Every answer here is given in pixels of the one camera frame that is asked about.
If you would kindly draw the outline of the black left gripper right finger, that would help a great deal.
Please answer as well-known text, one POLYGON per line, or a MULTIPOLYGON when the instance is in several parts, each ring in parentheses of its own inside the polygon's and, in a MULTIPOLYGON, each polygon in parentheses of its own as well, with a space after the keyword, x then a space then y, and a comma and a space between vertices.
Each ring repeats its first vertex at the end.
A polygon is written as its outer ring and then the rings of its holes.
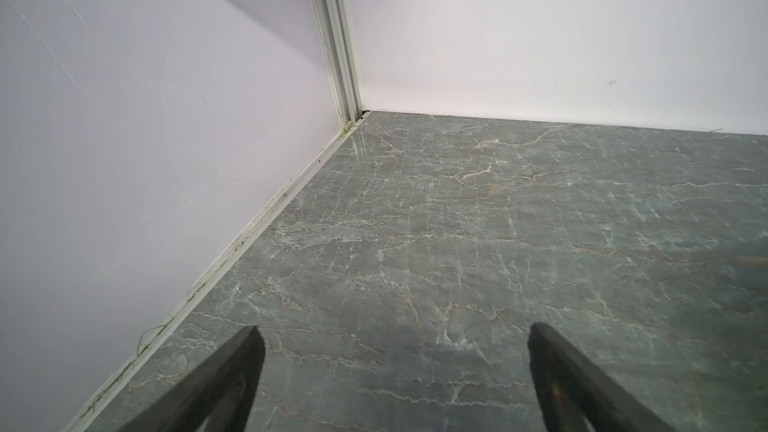
POLYGON ((672 431, 552 326, 528 337, 530 371, 548 431, 672 431))

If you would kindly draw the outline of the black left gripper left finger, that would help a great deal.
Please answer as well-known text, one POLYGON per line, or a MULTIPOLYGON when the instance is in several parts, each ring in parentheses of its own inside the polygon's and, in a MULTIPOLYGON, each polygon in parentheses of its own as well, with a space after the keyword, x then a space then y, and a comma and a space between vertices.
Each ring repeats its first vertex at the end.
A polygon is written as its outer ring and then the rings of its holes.
POLYGON ((123 431, 243 431, 256 396, 266 346, 247 326, 199 364, 123 431))

